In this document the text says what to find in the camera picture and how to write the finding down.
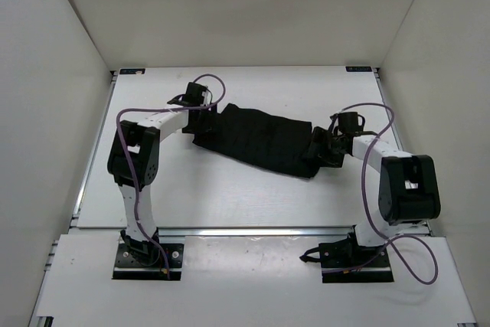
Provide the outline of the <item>black pleated skirt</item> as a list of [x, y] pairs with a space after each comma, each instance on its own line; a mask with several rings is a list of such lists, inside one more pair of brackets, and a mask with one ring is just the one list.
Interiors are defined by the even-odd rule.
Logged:
[[193, 143], [257, 168], [310, 179], [319, 171], [319, 163], [305, 157], [312, 132], [308, 121], [229, 103], [217, 114], [213, 130], [196, 134]]

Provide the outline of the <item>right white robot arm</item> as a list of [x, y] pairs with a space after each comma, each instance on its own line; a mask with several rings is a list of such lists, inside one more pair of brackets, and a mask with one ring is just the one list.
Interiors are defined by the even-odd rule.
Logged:
[[367, 201], [367, 168], [379, 174], [377, 210], [364, 205], [366, 220], [354, 226], [355, 240], [343, 247], [343, 256], [360, 266], [380, 247], [409, 227], [439, 217], [441, 204], [433, 159], [414, 155], [382, 141], [364, 129], [365, 118], [356, 112], [337, 113], [327, 129], [315, 127], [306, 152], [321, 166], [341, 168], [349, 155], [362, 161], [361, 197]]

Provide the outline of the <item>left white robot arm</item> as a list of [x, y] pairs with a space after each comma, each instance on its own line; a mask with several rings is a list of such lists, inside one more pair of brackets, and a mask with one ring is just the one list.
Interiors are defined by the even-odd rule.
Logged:
[[123, 198], [126, 229], [121, 237], [141, 263], [163, 257], [152, 214], [150, 185], [158, 172], [160, 144], [171, 134], [206, 130], [205, 119], [217, 112], [208, 87], [190, 82], [185, 93], [161, 109], [127, 108], [116, 116], [116, 132], [107, 162]]

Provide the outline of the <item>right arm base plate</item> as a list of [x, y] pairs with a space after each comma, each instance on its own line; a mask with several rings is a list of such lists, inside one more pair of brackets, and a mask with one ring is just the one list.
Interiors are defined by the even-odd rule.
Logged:
[[344, 240], [319, 243], [299, 259], [303, 263], [318, 263], [324, 284], [392, 283], [394, 276], [390, 259], [383, 246], [365, 247], [354, 234]]

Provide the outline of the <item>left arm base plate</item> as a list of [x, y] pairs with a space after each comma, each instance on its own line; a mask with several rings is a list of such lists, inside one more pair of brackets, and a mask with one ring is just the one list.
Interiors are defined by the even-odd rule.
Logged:
[[138, 255], [121, 240], [118, 244], [113, 265], [114, 280], [180, 281], [185, 245], [179, 243], [162, 244], [168, 259], [168, 267], [159, 250], [153, 250], [147, 257]]

